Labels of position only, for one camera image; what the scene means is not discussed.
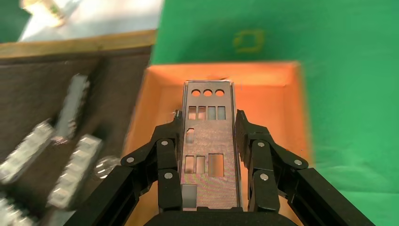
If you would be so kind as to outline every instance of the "metal i/o shield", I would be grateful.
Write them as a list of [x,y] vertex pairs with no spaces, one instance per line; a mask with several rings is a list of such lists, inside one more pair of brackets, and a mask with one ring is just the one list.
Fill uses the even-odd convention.
[[180,160],[183,209],[241,206],[231,81],[187,81],[184,143]]
[[27,214],[27,211],[21,210],[7,197],[0,193],[0,225],[4,223],[7,226],[35,226],[36,219]]
[[51,142],[54,132],[46,121],[37,124],[0,165],[1,182],[8,184],[17,180]]
[[84,135],[48,197],[48,203],[60,209],[68,208],[93,165],[102,141],[92,135]]
[[75,136],[89,86],[90,82],[87,76],[77,74],[72,77],[64,100],[64,106],[56,125],[56,134],[53,138],[56,144],[65,143]]

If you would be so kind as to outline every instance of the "white surface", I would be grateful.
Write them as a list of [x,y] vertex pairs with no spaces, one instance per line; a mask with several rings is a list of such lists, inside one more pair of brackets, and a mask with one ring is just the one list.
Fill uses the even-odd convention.
[[19,41],[66,40],[158,28],[163,0],[55,0],[65,12],[60,27],[47,27],[37,16]]

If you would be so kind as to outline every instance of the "silver screw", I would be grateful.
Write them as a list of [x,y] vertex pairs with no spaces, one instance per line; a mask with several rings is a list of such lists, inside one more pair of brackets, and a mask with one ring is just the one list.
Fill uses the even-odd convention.
[[294,163],[295,163],[296,165],[299,165],[299,166],[300,166],[300,165],[302,165],[302,162],[301,162],[301,160],[298,160],[298,159],[297,159],[297,160],[295,160],[295,161],[294,161]]
[[173,174],[172,173],[165,173],[164,177],[166,179],[171,179],[173,177]]
[[267,176],[266,174],[262,173],[261,174],[261,179],[262,180],[267,180],[267,179],[269,179],[269,176]]

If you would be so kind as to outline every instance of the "orange tray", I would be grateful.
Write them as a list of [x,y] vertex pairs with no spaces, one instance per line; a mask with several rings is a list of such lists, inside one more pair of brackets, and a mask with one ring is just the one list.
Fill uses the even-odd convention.
[[[212,63],[152,65],[146,70],[137,100],[124,155],[146,144],[155,126],[173,119],[182,109],[186,80],[231,80],[237,109],[244,110],[251,123],[269,129],[277,144],[312,163],[307,111],[299,64]],[[247,169],[241,163],[243,208],[247,208]],[[280,214],[300,224],[287,201],[280,199]],[[157,184],[140,197],[127,226],[141,226],[158,213]]]

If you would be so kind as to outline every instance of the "rectangular cutout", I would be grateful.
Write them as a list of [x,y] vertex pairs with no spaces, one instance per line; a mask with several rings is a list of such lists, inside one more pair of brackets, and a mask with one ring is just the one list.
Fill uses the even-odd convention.
[[194,173],[194,156],[186,155],[186,162],[184,164],[184,173],[187,174]]
[[226,108],[224,106],[217,107],[217,119],[226,120]]
[[198,107],[198,120],[205,120],[206,119],[206,107],[205,106],[199,106]]
[[224,177],[223,154],[208,154],[208,176]]
[[192,144],[194,143],[194,129],[189,128],[186,132],[186,143]]
[[196,173],[197,174],[205,173],[205,156],[197,156]]
[[189,120],[195,120],[196,116],[197,116],[197,107],[189,106],[188,107],[188,119]]
[[197,185],[182,184],[183,208],[197,208]]
[[214,106],[208,107],[208,120],[216,120],[216,108]]

